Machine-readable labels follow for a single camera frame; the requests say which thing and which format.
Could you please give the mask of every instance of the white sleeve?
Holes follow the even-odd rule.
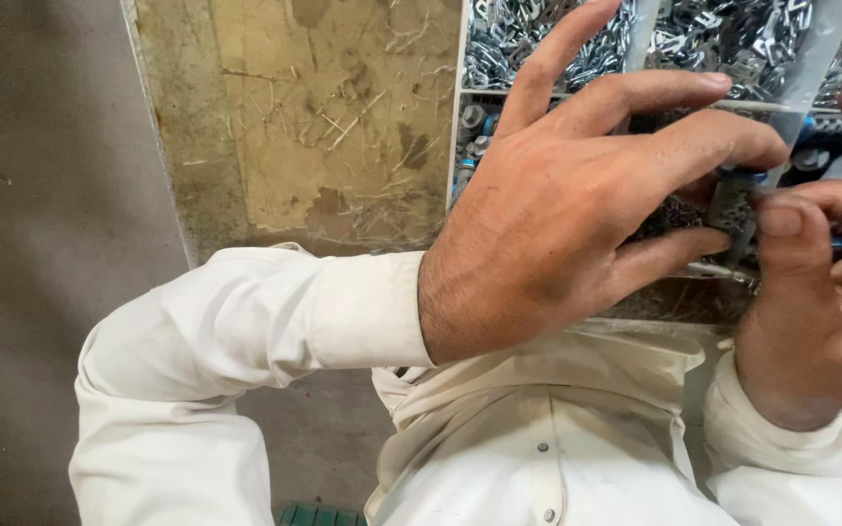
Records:
[[[815,432],[791,432],[749,401],[733,353],[708,390],[705,433],[719,505],[748,526],[842,526],[842,413]]]
[[[83,524],[272,524],[265,445],[236,399],[317,369],[432,367],[421,255],[228,249],[100,322],[76,382]]]

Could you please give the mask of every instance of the stained surface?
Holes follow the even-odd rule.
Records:
[[[197,259],[431,243],[443,218],[459,0],[136,0]]]

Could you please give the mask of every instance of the person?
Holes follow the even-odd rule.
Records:
[[[628,114],[722,98],[731,80],[607,75],[545,114],[555,78],[613,15],[588,0],[522,67],[500,127],[426,253],[234,248],[124,305],[83,346],[70,465],[84,524],[273,524],[248,389],[374,368],[397,433],[373,525],[842,525],[842,182],[760,205],[761,294],[705,409],[708,500],[681,437],[702,349],[566,330],[702,255],[709,228],[625,239],[723,164],[769,169],[770,127],[702,110],[651,135]]]

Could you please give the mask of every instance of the shirt cuff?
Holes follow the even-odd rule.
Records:
[[[813,432],[793,432],[765,419],[739,383],[734,353],[717,364],[705,409],[708,442],[735,464],[815,476],[842,476],[842,411]]]
[[[310,341],[327,369],[434,367],[418,321],[423,252],[327,261],[316,284]]]

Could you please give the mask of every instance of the gray wall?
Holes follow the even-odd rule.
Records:
[[[0,0],[0,524],[74,524],[76,357],[187,269],[117,0]]]

